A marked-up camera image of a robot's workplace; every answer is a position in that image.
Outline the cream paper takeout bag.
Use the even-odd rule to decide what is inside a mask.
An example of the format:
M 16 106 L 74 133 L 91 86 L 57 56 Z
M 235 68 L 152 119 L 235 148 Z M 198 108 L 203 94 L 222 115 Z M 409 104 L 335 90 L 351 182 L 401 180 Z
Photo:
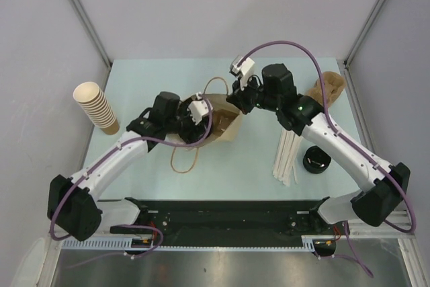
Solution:
M 220 80 L 224 83 L 224 93 L 208 93 L 208 87 L 211 82 Z M 177 147 L 174 147 L 170 157 L 170 167 L 175 173 L 185 174 L 189 173 L 196 165 L 200 149 L 208 146 L 214 142 L 232 142 L 239 132 L 243 113 L 234 105 L 226 101 L 229 94 L 228 84 L 222 77 L 213 77 L 205 85 L 203 94 L 208 98 L 213 107 L 213 126 L 211 135 L 199 146 L 186 148 L 187 151 L 195 151 L 193 163 L 186 170 L 177 170 L 174 166 L 174 157 L 177 152 Z

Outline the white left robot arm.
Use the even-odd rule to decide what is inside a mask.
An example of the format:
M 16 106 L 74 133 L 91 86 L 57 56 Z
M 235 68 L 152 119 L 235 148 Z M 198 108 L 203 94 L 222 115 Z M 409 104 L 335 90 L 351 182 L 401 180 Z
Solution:
M 135 160 L 146 156 L 158 144 L 194 148 L 211 132 L 213 107 L 203 93 L 185 101 L 168 91 L 160 92 L 151 107 L 133 119 L 116 143 L 90 166 L 70 177 L 57 175 L 48 191 L 49 234 L 61 238 L 55 227 L 65 231 L 64 238 L 78 241 L 90 238 L 102 221 L 96 202 L 108 186 Z

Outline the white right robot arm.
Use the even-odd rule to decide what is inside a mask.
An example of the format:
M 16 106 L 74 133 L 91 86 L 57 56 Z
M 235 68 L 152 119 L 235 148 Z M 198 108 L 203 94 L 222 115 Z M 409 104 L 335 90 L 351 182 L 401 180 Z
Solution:
M 325 234 L 335 223 L 360 219 L 378 227 L 403 201 L 411 175 L 404 163 L 393 165 L 361 146 L 340 128 L 327 122 L 323 107 L 307 95 L 299 94 L 293 75 L 283 64 L 263 68 L 262 78 L 253 68 L 231 66 L 236 77 L 227 102 L 248 114 L 253 108 L 275 112 L 277 121 L 322 149 L 353 178 L 359 190 L 337 198 L 324 198 L 310 217 L 310 227 Z

